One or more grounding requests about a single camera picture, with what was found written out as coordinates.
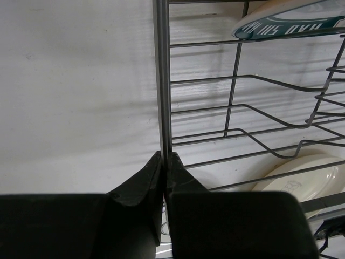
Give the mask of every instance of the metal wire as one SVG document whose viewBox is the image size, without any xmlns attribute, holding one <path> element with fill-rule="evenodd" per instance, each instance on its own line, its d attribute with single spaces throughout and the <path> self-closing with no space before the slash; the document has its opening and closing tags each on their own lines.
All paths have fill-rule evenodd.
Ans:
<svg viewBox="0 0 345 259">
<path fill-rule="evenodd" d="M 232 161 L 236 159 L 244 159 L 250 158 L 257 155 L 264 155 L 264 154 L 273 154 L 279 158 L 283 159 L 292 159 L 296 158 L 303 147 L 311 146 L 311 145 L 330 145 L 330 146 L 339 146 L 345 147 L 345 144 L 335 143 L 338 140 L 344 140 L 345 135 L 336 132 L 332 129 L 328 129 L 323 127 L 322 125 L 331 125 L 332 123 L 345 121 L 345 112 L 323 112 L 319 111 L 320 105 L 322 102 L 331 103 L 337 105 L 339 107 L 345 107 L 345 104 L 338 101 L 333 100 L 333 97 L 340 96 L 345 94 L 345 92 L 337 92 L 337 93 L 326 93 L 329 88 L 329 84 L 331 82 L 342 82 L 345 83 L 345 78 L 334 78 L 333 75 L 335 73 L 345 73 L 345 66 L 339 66 L 339 61 L 342 57 L 342 54 L 345 49 L 345 40 L 342 42 L 342 45 L 339 49 L 339 52 L 335 58 L 334 64 L 332 67 L 327 68 L 326 70 L 329 72 L 329 75 L 322 87 L 310 88 L 310 87 L 303 87 L 299 85 L 288 84 L 285 82 L 281 82 L 275 79 L 260 77 L 253 74 L 245 74 L 245 75 L 238 75 L 238 66 L 240 63 L 240 56 L 241 56 L 241 47 L 242 44 L 245 43 L 255 43 L 255 42 L 265 42 L 271 40 L 288 40 L 288 39 L 297 39 L 301 37 L 309 37 L 309 36 L 325 36 L 329 34 L 342 34 L 345 33 L 345 28 L 329 28 L 329 29 L 321 29 L 321 30 L 314 30 L 314 31 L 305 31 L 294 33 L 291 35 L 283 35 L 283 36 L 275 36 L 271 38 L 264 38 L 264 39 L 250 39 L 250 40 L 223 40 L 223 41 L 213 41 L 213 42 L 189 42 L 189 43 L 182 43 L 182 44 L 170 44 L 170 25 L 169 25 L 169 4 L 186 4 L 186 3 L 214 3 L 214 2 L 244 2 L 243 8 L 243 15 L 247 13 L 249 2 L 253 2 L 256 0 L 246 1 L 246 0 L 154 0 L 154 21 L 157 23 L 155 25 L 155 32 L 156 32 L 156 42 L 155 42 L 155 49 L 156 49 L 156 64 L 158 64 L 157 68 L 157 91 L 158 91 L 158 107 L 159 107 L 159 115 L 160 115 L 160 133 L 161 133 L 161 150 L 162 150 L 162 159 L 165 169 L 168 166 L 168 157 L 172 152 L 172 147 L 175 146 L 185 146 L 185 145 L 195 145 L 200 144 L 208 141 L 221 141 L 227 140 L 231 138 L 250 138 L 252 141 L 256 142 L 260 145 L 264 150 L 260 152 L 252 152 L 247 154 L 236 155 L 228 158 L 216 159 L 211 161 L 203 161 L 199 163 L 194 163 L 191 165 L 186 165 L 185 168 L 194 168 L 199 166 L 206 166 L 211 165 L 214 163 L 221 163 Z M 178 80 L 178 81 L 171 81 L 170 80 L 170 51 L 175 48 L 181 47 L 193 47 L 193 46 L 209 46 L 209 45 L 223 45 L 223 44 L 237 44 L 237 52 L 235 58 L 235 66 L 231 76 L 226 77 L 212 77 L 212 78 L 197 78 L 197 79 L 188 79 L 188 80 Z M 265 81 L 267 83 L 271 83 L 276 85 L 277 87 L 285 87 L 291 90 L 301 91 L 301 92 L 308 92 L 308 93 L 317 93 L 315 99 L 317 103 L 314 107 L 314 110 L 310 113 L 308 119 L 305 120 L 304 124 L 291 124 L 284 120 L 281 120 L 277 117 L 274 117 L 260 109 L 257 109 L 248 104 L 236 104 L 232 103 L 232 99 L 234 97 L 234 92 L 236 88 L 236 79 L 255 79 L 260 81 Z M 193 110 L 185 110 L 185 111 L 171 111 L 171 98 L 170 98 L 170 91 L 171 87 L 178 87 L 182 84 L 189 84 L 189 83 L 201 83 L 201 82 L 211 82 L 211 81 L 219 81 L 219 80 L 232 80 L 231 87 L 230 87 L 230 94 L 229 94 L 229 104 L 227 106 L 214 106 L 214 107 L 206 107 L 206 108 L 199 108 Z M 251 111 L 259 113 L 265 116 L 267 119 L 275 121 L 282 125 L 282 127 L 275 127 L 275 128 L 268 128 L 259 131 L 251 131 L 247 132 L 241 128 L 234 127 L 229 128 L 230 120 L 231 120 L 231 110 L 234 108 L 245 107 Z M 214 111 L 214 110 L 227 110 L 227 116 L 225 120 L 225 127 L 223 130 L 219 131 L 211 131 L 211 132 L 202 132 L 197 134 L 189 134 L 189 135 L 180 135 L 180 136 L 172 136 L 171 133 L 171 116 L 178 115 L 178 114 L 187 114 L 187 113 L 197 113 L 197 112 L 206 112 L 206 111 Z M 291 129 L 305 129 L 309 127 L 318 128 L 321 131 L 328 132 L 330 134 L 335 135 L 333 138 L 322 139 L 322 140 L 301 140 L 296 145 L 284 146 L 279 148 L 269 148 L 266 144 L 259 141 L 255 135 L 260 134 L 267 134 L 272 132 L 279 132 L 279 131 L 286 131 Z M 212 135 L 222 134 L 222 137 L 211 137 Z M 293 155 L 286 156 L 281 155 L 278 152 L 286 151 L 294 149 L 295 152 Z M 279 176 L 270 176 L 271 178 L 264 178 L 264 179 L 254 179 L 249 181 L 244 181 L 240 183 L 234 183 L 230 185 L 224 185 L 220 187 L 216 187 L 211 189 L 212 191 L 218 191 L 223 189 L 228 189 L 232 187 L 238 187 L 241 185 L 247 185 L 250 183 L 266 181 L 269 179 L 275 179 L 278 177 L 293 175 L 293 174 L 300 174 L 305 172 L 310 172 L 322 168 L 327 168 L 336 165 L 342 165 L 345 161 L 340 161 L 337 163 L 330 163 L 327 165 L 320 165 L 317 167 L 306 168 L 303 170 L 297 170 L 289 173 L 285 173 Z"/>
</svg>

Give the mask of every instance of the metal rod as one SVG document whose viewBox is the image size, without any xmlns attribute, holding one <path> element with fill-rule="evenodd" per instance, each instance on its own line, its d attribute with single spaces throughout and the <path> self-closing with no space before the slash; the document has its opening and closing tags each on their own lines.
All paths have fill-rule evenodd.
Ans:
<svg viewBox="0 0 345 259">
<path fill-rule="evenodd" d="M 330 81 L 335 83 L 344 83 L 345 78 L 332 78 Z"/>
<path fill-rule="evenodd" d="M 238 44 L 238 43 L 254 43 L 254 42 L 268 42 L 271 40 L 278 40 L 278 39 L 297 39 L 302 37 L 310 37 L 310 36 L 325 36 L 329 34 L 342 34 L 345 33 L 345 28 L 326 28 L 320 30 L 313 30 L 313 31 L 304 31 L 293 33 L 289 35 L 281 35 L 275 36 L 270 38 L 263 38 L 263 39 L 234 39 L 234 40 L 221 40 L 221 41 L 214 41 L 214 42 L 195 42 L 195 43 L 181 43 L 181 44 L 171 44 L 170 48 L 178 48 L 178 47 L 197 47 L 197 46 L 211 46 L 211 45 L 225 45 L 225 44 Z"/>
<path fill-rule="evenodd" d="M 330 68 L 326 69 L 326 71 L 345 74 L 345 70 L 340 70 L 340 69 L 337 69 L 335 67 L 330 67 Z"/>
<path fill-rule="evenodd" d="M 344 164 L 345 164 L 345 160 L 342 160 L 342 161 L 339 161 L 339 162 L 327 163 L 325 165 L 313 166 L 313 167 L 309 167 L 309 168 L 305 168 L 305 169 L 300 169 L 300 170 L 295 170 L 295 171 L 291 171 L 291 172 L 287 172 L 287 173 L 282 173 L 282 174 L 278 174 L 278 175 L 266 176 L 264 178 L 258 178 L 258 179 L 254 179 L 254 180 L 248 180 L 248 181 L 233 183 L 231 185 L 224 185 L 224 186 L 220 186 L 220 187 L 215 187 L 215 188 L 211 188 L 209 190 L 212 191 L 212 192 L 220 191 L 220 190 L 226 190 L 226 189 L 235 188 L 235 187 L 239 187 L 239 186 L 243 186 L 243 185 L 249 185 L 249 184 L 252 184 L 252 183 L 265 182 L 265 181 L 268 181 L 268 180 L 274 180 L 274 179 L 283 178 L 283 177 L 286 177 L 286 176 L 302 174 L 302 173 L 306 173 L 306 172 L 310 172 L 310 171 L 315 171 L 315 170 L 319 170 L 319 169 L 324 169 L 324 168 L 333 167 L 333 166 L 339 166 L 339 165 L 344 165 Z"/>
<path fill-rule="evenodd" d="M 278 119 L 277 117 L 274 117 L 262 110 L 259 110 L 251 105 L 248 105 L 248 104 L 233 104 L 233 105 L 227 105 L 227 106 L 216 106 L 216 107 L 209 107 L 209 108 L 200 108 L 200 109 L 194 109 L 194 110 L 185 110 L 185 111 L 179 111 L 179 112 L 174 112 L 172 114 L 181 114 L 181 113 L 192 113 L 192 112 L 201 112 L 201 111 L 210 111 L 210 110 L 221 110 L 221 109 L 225 109 L 225 108 L 229 108 L 229 107 L 232 107 L 232 108 L 236 108 L 236 107 L 246 107 L 246 108 L 249 108 L 271 120 L 274 120 L 275 122 L 278 122 L 286 127 L 292 127 L 292 128 L 308 128 L 312 125 L 312 121 L 313 121 L 313 118 L 314 116 L 316 115 L 316 113 L 312 113 L 310 115 L 310 118 L 309 120 L 307 120 L 307 122 L 305 124 L 291 124 L 291 123 L 288 123 L 288 122 L 285 122 L 281 119 Z"/>
<path fill-rule="evenodd" d="M 200 4 L 200 3 L 235 3 L 246 2 L 247 0 L 170 0 L 170 4 Z M 258 2 L 262 0 L 250 0 L 251 2 Z"/>
<path fill-rule="evenodd" d="M 341 44 L 341 46 L 340 46 L 340 49 L 339 49 L 339 51 L 338 51 L 338 54 L 336 55 L 336 58 L 335 58 L 335 60 L 334 60 L 334 62 L 333 62 L 333 66 L 332 66 L 332 67 L 337 67 L 337 66 L 338 66 L 339 61 L 340 61 L 340 59 L 341 59 L 341 57 L 342 57 L 342 55 L 343 55 L 343 53 L 344 53 L 344 49 L 345 49 L 345 39 L 343 40 L 343 42 L 342 42 L 342 44 Z M 332 81 L 333 74 L 334 74 L 334 72 L 332 72 L 332 71 L 328 74 L 328 77 L 327 77 L 327 79 L 326 79 L 326 82 L 325 82 L 325 84 L 323 85 L 323 88 L 324 88 L 325 90 L 322 91 L 321 94 L 320 94 L 319 96 L 323 96 L 323 95 L 326 93 L 326 91 L 328 90 L 328 88 L 329 88 L 329 83 Z M 322 102 L 322 100 L 318 99 L 317 103 L 315 104 L 313 113 L 316 113 L 316 112 L 318 111 L 318 109 L 319 109 L 319 107 L 320 107 L 320 105 L 321 105 L 321 102 Z"/>
<path fill-rule="evenodd" d="M 325 91 L 327 89 L 326 87 L 321 87 L 321 88 L 301 87 L 301 86 L 284 83 L 284 82 L 277 81 L 277 80 L 270 79 L 270 78 L 266 78 L 266 77 L 255 76 L 255 75 L 252 75 L 252 74 L 244 74 L 244 75 L 241 75 L 241 76 L 187 79 L 187 80 L 172 81 L 170 83 L 171 83 L 171 85 L 179 85 L 179 84 L 202 83 L 202 82 L 212 82 L 212 81 L 221 81 L 221 80 L 230 80 L 230 79 L 243 79 L 243 78 L 258 79 L 258 80 L 265 81 L 265 82 L 268 82 L 268 83 L 271 83 L 271 84 L 276 84 L 276 85 L 280 85 L 280 86 L 283 86 L 283 87 L 286 87 L 286 88 L 298 90 L 298 91 L 301 91 L 301 92 L 308 92 L 308 93 L 318 93 L 318 92 Z"/>
<path fill-rule="evenodd" d="M 338 101 L 333 101 L 333 100 L 325 99 L 325 97 L 328 97 L 328 96 L 338 96 L 338 95 L 341 95 L 341 94 L 345 94 L 345 91 L 343 91 L 343 92 L 336 92 L 336 93 L 328 93 L 328 94 L 324 94 L 324 95 L 318 95 L 318 96 L 315 96 L 315 99 L 326 101 L 326 102 L 331 103 L 331 104 L 335 104 L 335 105 L 339 105 L 339 106 L 345 107 L 345 104 L 343 104 L 343 103 L 340 103 Z"/>
<path fill-rule="evenodd" d="M 340 119 L 334 119 L 334 120 L 326 120 L 326 121 L 321 121 L 321 122 L 314 122 L 312 126 L 318 127 L 319 125 L 323 124 L 330 124 L 330 123 L 335 123 L 339 121 L 345 121 L 345 118 L 340 118 Z M 273 132 L 278 132 L 278 131 L 285 131 L 285 130 L 292 130 L 294 128 L 291 127 L 281 127 L 281 128 L 273 128 L 273 129 L 264 129 L 262 131 L 253 131 L 249 132 L 251 135 L 259 135 L 259 134 L 264 134 L 264 133 L 273 133 Z M 195 138 L 195 137 L 202 137 L 206 135 L 214 135 L 214 134 L 220 134 L 224 133 L 224 131 L 211 131 L 211 132 L 204 132 L 204 133 L 198 133 L 198 134 L 191 134 L 191 135 L 183 135 L 183 136 L 178 136 L 178 137 L 173 137 L 173 140 L 178 140 L 178 139 L 188 139 L 188 138 Z M 332 134 L 335 135 L 341 135 L 336 132 L 332 132 Z M 225 137 L 214 137 L 214 138 L 207 138 L 207 139 L 198 139 L 198 140 L 191 140 L 191 141 L 184 141 L 184 142 L 177 142 L 177 143 L 172 143 L 172 146 L 185 146 L 185 145 L 192 145 L 192 144 L 200 144 L 200 143 L 205 143 L 205 142 L 210 142 L 210 141 L 218 141 L 218 140 L 225 140 L 225 139 L 233 139 L 233 138 L 241 138 L 245 137 L 245 134 L 239 133 L 239 134 L 234 134 Z"/>
<path fill-rule="evenodd" d="M 274 151 L 274 152 L 285 151 L 285 150 L 289 150 L 289 149 L 293 149 L 293 148 L 298 148 L 300 144 L 301 144 L 302 147 L 306 147 L 306 146 L 312 146 L 312 145 L 316 145 L 316 144 L 323 144 L 324 142 L 337 141 L 337 140 L 342 140 L 342 139 L 343 138 L 341 138 L 341 137 L 336 137 L 336 138 L 323 139 L 323 140 L 314 141 L 314 142 L 303 142 L 302 144 L 299 143 L 298 145 L 291 145 L 291 146 L 274 148 L 274 149 L 271 149 L 271 151 Z M 200 162 L 200 163 L 193 163 L 193 164 L 190 164 L 190 165 L 186 165 L 184 167 L 186 169 L 188 169 L 188 168 L 195 168 L 195 167 L 201 167 L 201 166 L 208 166 L 208 165 L 213 165 L 213 164 L 216 164 L 216 163 L 228 162 L 228 161 L 242 159 L 242 158 L 250 158 L 252 156 L 264 155 L 264 154 L 269 154 L 269 153 L 270 153 L 270 151 L 264 150 L 264 151 L 259 151 L 259 152 L 243 154 L 243 155 L 231 156 L 229 158 L 222 158 L 222 159 L 216 159 L 216 160 L 205 161 L 205 162 Z"/>
<path fill-rule="evenodd" d="M 242 18 L 248 14 L 248 8 L 249 8 L 249 2 L 244 2 Z M 237 44 L 235 63 L 234 63 L 233 72 L 232 72 L 232 75 L 234 77 L 237 76 L 239 60 L 241 58 L 241 51 L 242 51 L 242 43 L 239 43 Z M 230 95 L 229 95 L 229 102 L 228 102 L 229 106 L 232 105 L 233 96 L 235 94 L 235 87 L 236 87 L 236 78 L 231 80 Z M 231 107 L 229 107 L 226 112 L 224 130 L 229 129 L 230 115 L 231 115 Z"/>
<path fill-rule="evenodd" d="M 158 119 L 163 167 L 168 170 L 171 140 L 169 0 L 153 0 Z"/>
</svg>

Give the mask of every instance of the black plastic piece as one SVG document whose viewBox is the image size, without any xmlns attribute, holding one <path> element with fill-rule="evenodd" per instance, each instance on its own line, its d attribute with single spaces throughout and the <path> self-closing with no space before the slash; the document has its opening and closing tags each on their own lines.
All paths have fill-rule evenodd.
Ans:
<svg viewBox="0 0 345 259">
<path fill-rule="evenodd" d="M 174 259 L 319 258 L 298 201 L 283 192 L 210 193 L 172 154 L 165 199 Z"/>
<path fill-rule="evenodd" d="M 155 258 L 161 157 L 108 194 L 0 196 L 0 258 Z"/>
</svg>

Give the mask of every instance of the white wall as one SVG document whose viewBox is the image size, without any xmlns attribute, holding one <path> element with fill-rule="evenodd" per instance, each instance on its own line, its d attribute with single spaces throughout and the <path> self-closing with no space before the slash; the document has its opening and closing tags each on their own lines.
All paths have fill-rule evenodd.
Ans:
<svg viewBox="0 0 345 259">
<path fill-rule="evenodd" d="M 159 149 L 151 6 L 0 2 L 0 193 L 106 192 Z"/>
</svg>

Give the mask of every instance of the dish rack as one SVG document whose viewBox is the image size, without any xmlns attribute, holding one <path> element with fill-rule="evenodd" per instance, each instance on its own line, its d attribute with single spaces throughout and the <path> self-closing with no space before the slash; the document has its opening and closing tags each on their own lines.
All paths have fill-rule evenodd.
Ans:
<svg viewBox="0 0 345 259">
<path fill-rule="evenodd" d="M 156 51 L 156 74 L 157 74 L 157 96 L 158 96 L 158 114 L 159 114 L 159 124 L 160 124 L 160 144 L 161 144 L 161 154 L 163 159 L 163 166 L 165 170 L 169 170 L 169 156 L 173 151 L 173 147 L 182 147 L 187 145 L 198 145 L 210 141 L 223 141 L 233 138 L 250 138 L 257 145 L 260 145 L 264 150 L 260 152 L 251 152 L 241 155 L 230 156 L 222 159 L 213 159 L 208 161 L 200 161 L 198 163 L 192 163 L 189 165 L 184 165 L 186 169 L 202 167 L 207 165 L 212 165 L 216 163 L 228 162 L 238 159 L 250 158 L 254 156 L 260 156 L 264 154 L 272 154 L 277 158 L 281 159 L 294 159 L 296 158 L 300 151 L 307 146 L 312 145 L 324 145 L 324 146 L 336 146 L 345 147 L 345 144 L 340 144 L 336 141 L 344 140 L 345 135 L 340 132 L 328 129 L 325 126 L 331 125 L 335 122 L 345 121 L 345 112 L 325 112 L 320 109 L 320 105 L 325 103 L 331 103 L 339 107 L 345 107 L 345 103 L 335 100 L 337 96 L 344 95 L 343 92 L 327 93 L 330 83 L 332 82 L 344 82 L 344 78 L 335 78 L 335 74 L 345 73 L 345 66 L 339 66 L 339 61 L 345 49 L 345 39 L 343 40 L 337 56 L 335 57 L 333 66 L 327 68 L 329 72 L 326 82 L 322 87 L 303 87 L 294 84 L 284 83 L 282 81 L 261 77 L 256 74 L 238 74 L 239 62 L 241 59 L 241 51 L 243 44 L 254 43 L 254 42 L 264 42 L 272 41 L 278 39 L 291 39 L 306 36 L 322 36 L 325 34 L 339 34 L 341 38 L 345 38 L 345 28 L 329 28 L 316 31 L 299 32 L 292 35 L 276 36 L 272 38 L 265 39 L 250 39 L 250 40 L 223 40 L 223 41 L 212 41 L 212 42 L 193 42 L 193 43 L 182 43 L 182 44 L 171 44 L 170 43 L 170 17 L 169 17 L 169 5 L 171 4 L 191 4 L 191 3 L 215 3 L 215 2 L 244 2 L 242 17 L 246 16 L 248 13 L 250 2 L 244 0 L 224 0 L 224 1 L 184 1 L 184 0 L 154 0 L 154 23 L 155 23 L 155 51 Z M 189 48 L 194 46 L 210 46 L 210 45 L 223 45 L 223 44 L 236 44 L 236 57 L 234 59 L 234 69 L 231 75 L 225 77 L 211 77 L 211 78 L 197 78 L 188 80 L 178 80 L 171 81 L 170 79 L 170 50 L 176 48 Z M 269 113 L 264 112 L 249 104 L 233 104 L 233 97 L 235 94 L 236 80 L 243 78 L 252 78 L 254 80 L 264 81 L 270 84 L 274 84 L 277 87 L 284 87 L 298 92 L 308 92 L 315 93 L 315 98 L 317 100 L 316 105 L 311 112 L 309 118 L 305 120 L 304 124 L 292 124 L 288 123 L 278 117 L 275 117 Z M 171 110 L 171 86 L 183 85 L 190 83 L 205 83 L 220 80 L 230 80 L 231 84 L 229 87 L 229 102 L 225 106 L 212 106 L 203 107 L 191 110 Z M 257 114 L 266 117 L 269 120 L 277 122 L 280 127 L 266 128 L 256 131 L 246 131 L 242 128 L 238 128 L 235 125 L 231 125 L 230 119 L 232 117 L 232 111 L 234 108 L 242 107 L 249 109 Z M 178 114 L 190 114 L 190 113 L 201 113 L 207 111 L 222 110 L 226 111 L 226 119 L 224 121 L 224 129 L 219 131 L 209 131 L 200 132 L 197 134 L 186 134 L 179 136 L 172 136 L 172 116 Z M 328 132 L 333 135 L 332 138 L 327 139 L 302 139 L 297 145 L 282 146 L 279 148 L 269 148 L 264 142 L 260 141 L 257 136 L 261 134 L 270 134 L 273 132 L 289 131 L 292 129 L 307 129 L 307 128 L 317 128 L 321 131 Z M 214 137 L 215 135 L 222 134 L 221 137 Z M 291 150 L 294 151 L 292 155 L 283 155 L 280 152 Z M 284 176 L 290 176 L 294 174 L 301 174 L 305 172 L 315 171 L 318 169 L 323 169 L 327 167 L 333 167 L 338 165 L 344 165 L 345 160 L 340 162 L 328 163 L 325 165 L 314 166 L 311 168 L 296 170 L 280 175 L 269 176 L 265 178 L 257 178 L 248 181 L 237 182 L 229 185 L 222 185 L 215 188 L 211 188 L 210 191 L 220 191 L 229 188 L 239 187 L 243 185 L 258 183 L 267 180 L 273 180 L 281 178 Z M 335 205 L 340 205 L 345 203 L 345 195 L 343 193 L 328 196 L 325 198 L 319 198 L 304 202 L 304 209 L 306 212 L 311 212 L 317 209 L 322 209 L 326 207 L 332 207 Z"/>
</svg>

